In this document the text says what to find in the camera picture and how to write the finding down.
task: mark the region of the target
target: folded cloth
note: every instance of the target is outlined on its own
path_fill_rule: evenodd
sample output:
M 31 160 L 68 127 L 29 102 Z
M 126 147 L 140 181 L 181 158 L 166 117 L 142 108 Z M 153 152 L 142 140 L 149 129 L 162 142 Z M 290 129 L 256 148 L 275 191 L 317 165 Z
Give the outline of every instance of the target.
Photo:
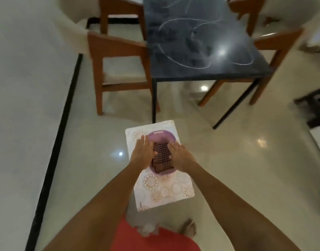
M 174 168 L 173 161 L 169 158 L 171 155 L 168 143 L 154 143 L 153 151 L 158 154 L 154 157 L 152 165 L 156 173 L 161 173 L 168 169 Z

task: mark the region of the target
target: black table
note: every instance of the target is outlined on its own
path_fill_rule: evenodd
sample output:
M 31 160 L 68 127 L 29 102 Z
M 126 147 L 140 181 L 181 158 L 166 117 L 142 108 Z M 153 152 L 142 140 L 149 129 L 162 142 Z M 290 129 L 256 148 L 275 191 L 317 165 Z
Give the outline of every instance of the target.
M 152 122 L 156 122 L 157 83 L 255 78 L 213 127 L 272 70 L 225 0 L 144 0 L 152 76 Z

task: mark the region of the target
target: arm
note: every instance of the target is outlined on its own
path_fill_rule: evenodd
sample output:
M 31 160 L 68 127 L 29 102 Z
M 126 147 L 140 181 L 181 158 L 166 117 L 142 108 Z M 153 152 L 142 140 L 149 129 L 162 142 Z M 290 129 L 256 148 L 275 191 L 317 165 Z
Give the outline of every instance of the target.
M 300 251 L 273 223 L 205 171 L 184 145 L 168 145 L 174 167 L 188 173 L 236 251 Z
M 154 155 L 148 136 L 145 142 L 144 136 L 138 139 L 128 166 L 62 228 L 44 251 L 109 250 L 133 186 Z

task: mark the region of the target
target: foot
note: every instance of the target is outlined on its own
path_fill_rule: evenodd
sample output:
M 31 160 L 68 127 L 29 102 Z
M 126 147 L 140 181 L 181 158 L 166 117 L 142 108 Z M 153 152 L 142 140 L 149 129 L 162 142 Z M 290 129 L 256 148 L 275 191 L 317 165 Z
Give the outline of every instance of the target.
M 197 227 L 195 222 L 192 219 L 188 219 L 182 226 L 179 234 L 187 236 L 188 238 L 193 238 L 196 235 Z

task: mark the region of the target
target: forearm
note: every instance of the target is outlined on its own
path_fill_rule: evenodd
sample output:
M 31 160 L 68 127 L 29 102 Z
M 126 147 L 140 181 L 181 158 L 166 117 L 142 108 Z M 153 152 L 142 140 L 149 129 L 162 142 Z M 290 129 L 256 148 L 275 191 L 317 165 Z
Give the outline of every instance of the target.
M 109 250 L 141 170 L 133 165 L 123 169 L 66 224 L 44 250 Z
M 266 217 L 197 163 L 187 173 L 193 178 L 236 251 L 299 250 Z

